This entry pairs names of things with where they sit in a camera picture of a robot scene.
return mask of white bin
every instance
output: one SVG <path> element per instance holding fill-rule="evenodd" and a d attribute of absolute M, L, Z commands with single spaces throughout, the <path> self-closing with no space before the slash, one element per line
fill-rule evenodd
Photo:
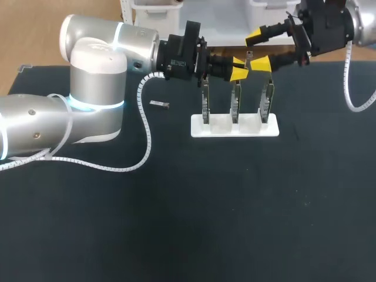
<path fill-rule="evenodd" d="M 132 0 L 136 25 L 156 29 L 160 38 L 179 33 L 180 10 L 183 3 L 175 0 Z"/>
<path fill-rule="evenodd" d="M 289 13 L 295 11 L 296 5 L 300 4 L 300 0 L 246 0 L 247 16 L 249 28 L 253 31 L 260 26 L 275 25 L 279 22 L 283 23 L 287 19 Z"/>

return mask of wire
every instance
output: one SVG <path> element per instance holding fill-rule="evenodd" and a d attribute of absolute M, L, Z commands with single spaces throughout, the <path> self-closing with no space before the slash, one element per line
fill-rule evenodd
<path fill-rule="evenodd" d="M 63 136 L 63 139 L 61 139 L 60 143 L 57 145 L 57 147 L 52 152 L 46 154 L 45 158 L 51 158 L 58 150 L 61 149 L 62 146 L 64 146 L 65 142 L 70 137 L 71 132 L 72 132 L 72 128 L 73 128 L 72 107 L 70 106 L 70 104 L 68 103 L 66 98 L 63 97 L 60 94 L 50 94 L 47 97 L 54 97 L 54 96 L 59 97 L 60 99 L 63 100 L 63 102 L 66 106 L 66 109 L 68 111 L 68 124 L 66 125 L 65 134 Z"/>
<path fill-rule="evenodd" d="M 13 169 L 14 167 L 22 166 L 24 164 L 39 160 L 41 157 L 46 155 L 48 152 L 49 152 L 49 149 L 45 149 L 45 150 L 43 150 L 43 151 L 41 151 L 41 152 L 31 156 L 31 157 L 26 157 L 26 158 L 22 158 L 21 160 L 15 160 L 15 161 L 10 162 L 10 163 L 2 164 L 2 165 L 0 165 L 0 172 L 3 171 L 3 170 Z"/>
<path fill-rule="evenodd" d="M 352 104 L 352 101 L 351 101 L 351 98 L 350 98 L 350 91 L 349 91 L 349 88 L 348 88 L 348 77 L 349 77 L 349 74 L 350 74 L 350 62 L 351 62 L 351 52 L 352 52 L 352 49 L 353 49 L 353 42 L 349 41 L 347 43 L 346 60 L 345 60 L 345 72 L 344 72 L 344 79 L 343 79 L 344 93 L 345 93 L 345 100 L 346 100 L 346 104 L 347 104 L 348 108 L 351 111 L 355 112 L 355 113 L 360 113 L 360 112 L 368 109 L 375 102 L 375 100 L 376 100 L 376 91 L 372 94 L 372 96 L 370 97 L 370 99 L 368 101 L 366 101 L 360 107 L 355 107 Z"/>
<path fill-rule="evenodd" d="M 83 160 L 72 159 L 72 158 L 69 158 L 69 157 L 52 157 L 51 160 L 58 161 L 58 162 L 77 163 L 78 165 L 88 166 L 88 167 L 92 167 L 94 169 L 105 170 L 105 171 L 108 171 L 108 172 L 131 172 L 133 170 L 140 168 L 149 158 L 150 151 L 152 149 L 152 135 L 150 133 L 149 123 L 147 122 L 146 115 L 145 115 L 145 112 L 144 112 L 143 106 L 142 106 L 142 90 L 143 90 L 143 87 L 145 86 L 146 82 L 148 80 L 152 79 L 152 78 L 165 78 L 165 76 L 161 72 L 151 73 L 151 74 L 145 76 L 141 80 L 139 87 L 138 87 L 138 90 L 137 90 L 137 105 L 139 107 L 139 112 L 140 112 L 142 122 L 143 122 L 144 127 L 145 127 L 146 138 L 147 138 L 147 146 L 146 146 L 145 155 L 138 164 L 131 166 L 131 167 L 115 168 L 115 167 L 101 166 L 99 164 L 89 163 L 89 162 L 85 162 Z M 49 159 L 47 159 L 45 157 L 40 157 L 36 160 L 49 160 Z"/>

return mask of wooden floor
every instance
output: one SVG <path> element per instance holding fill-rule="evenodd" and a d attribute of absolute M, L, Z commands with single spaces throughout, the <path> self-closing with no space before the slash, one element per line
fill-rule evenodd
<path fill-rule="evenodd" d="M 59 51 L 59 30 L 69 14 L 121 21 L 119 0 L 0 0 L 0 96 L 11 87 L 22 64 L 66 65 Z M 290 50 L 286 46 L 256 47 L 254 56 Z M 245 48 L 215 48 L 215 53 L 243 59 Z M 343 61 L 344 51 L 314 61 Z M 376 51 L 355 49 L 355 60 L 376 60 Z"/>

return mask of black tabletop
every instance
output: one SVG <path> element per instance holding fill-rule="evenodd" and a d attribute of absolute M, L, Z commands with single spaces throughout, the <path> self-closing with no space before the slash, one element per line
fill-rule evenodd
<path fill-rule="evenodd" d="M 354 103 L 374 91 L 376 65 L 354 63 Z M 127 167 L 145 152 L 127 78 L 123 129 L 60 156 Z M 31 163 L 0 173 L 0 281 L 366 282 L 376 278 L 376 106 L 351 113 L 343 63 L 274 75 L 280 136 L 194 139 L 194 82 L 155 79 L 144 91 L 150 159 L 131 173 Z M 243 83 L 255 112 L 263 76 Z M 211 112 L 231 85 L 212 79 Z M 11 93 L 69 93 L 69 68 L 24 69 Z M 170 109 L 147 105 L 170 103 Z"/>

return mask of white holder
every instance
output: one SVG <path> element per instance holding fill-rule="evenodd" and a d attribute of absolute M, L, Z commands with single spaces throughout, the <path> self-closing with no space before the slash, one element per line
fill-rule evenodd
<path fill-rule="evenodd" d="M 192 115 L 191 136 L 200 137 L 276 137 L 280 134 L 277 117 L 269 114 L 268 123 L 262 123 L 260 109 L 257 113 L 239 114 L 239 123 L 233 124 L 230 114 L 211 114 L 205 125 L 202 115 Z"/>

